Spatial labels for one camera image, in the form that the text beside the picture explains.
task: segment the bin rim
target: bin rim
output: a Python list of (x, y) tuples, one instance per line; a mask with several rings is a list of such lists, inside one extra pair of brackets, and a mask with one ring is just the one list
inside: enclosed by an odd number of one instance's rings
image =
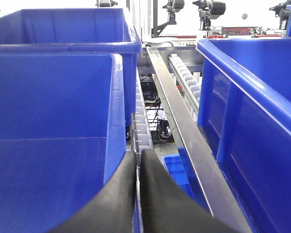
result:
[(32, 8), (32, 9), (18, 9), (13, 12), (9, 12), (6, 14), (1, 14), (0, 18), (6, 17), (8, 15), (14, 14), (16, 12), (22, 12), (22, 11), (44, 11), (44, 10), (94, 10), (94, 11), (105, 11), (105, 10), (113, 10), (116, 11), (118, 9), (121, 9), (123, 11), (123, 16), (125, 23), (127, 23), (128, 26), (128, 33), (129, 33), (129, 42), (95, 42), (95, 43), (34, 43), (34, 44), (0, 44), (0, 49), (26, 49), (26, 50), (42, 50), (47, 49), (50, 47), (58, 47), (58, 48), (64, 48), (68, 50), (73, 50), (73, 48), (84, 48), (87, 51), (91, 51), (92, 46), (100, 46), (103, 48), (94, 48), (93, 51), (102, 51), (102, 52), (117, 52), (122, 54), (131, 54), (131, 53), (139, 53), (141, 52), (141, 39), (138, 36), (138, 33), (132, 23), (132, 18), (129, 13), (129, 10), (127, 7), (103, 7), (103, 8)]
[[(224, 39), (224, 41), (251, 41), (250, 39)], [(286, 40), (267, 38), (263, 40)], [(196, 49), (233, 84), (243, 91), (271, 119), (291, 135), (291, 102), (276, 92), (255, 74), (222, 52), (211, 41), (201, 39)]]

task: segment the stainless steel rail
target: stainless steel rail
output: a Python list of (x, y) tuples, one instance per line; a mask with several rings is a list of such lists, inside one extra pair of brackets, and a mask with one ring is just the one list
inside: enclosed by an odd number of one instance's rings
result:
[(239, 232), (251, 233), (247, 219), (174, 85), (160, 51), (149, 47), (147, 53), (156, 73), (155, 85), (175, 142), (185, 147), (211, 214)]
[[(194, 46), (157, 47), (157, 49), (166, 64), (168, 62), (168, 57), (176, 53), (181, 57), (190, 72), (202, 72), (203, 70), (204, 57)], [(143, 51), (138, 54), (138, 71), (141, 75), (154, 74), (153, 65), (147, 54), (146, 48), (143, 48)]]

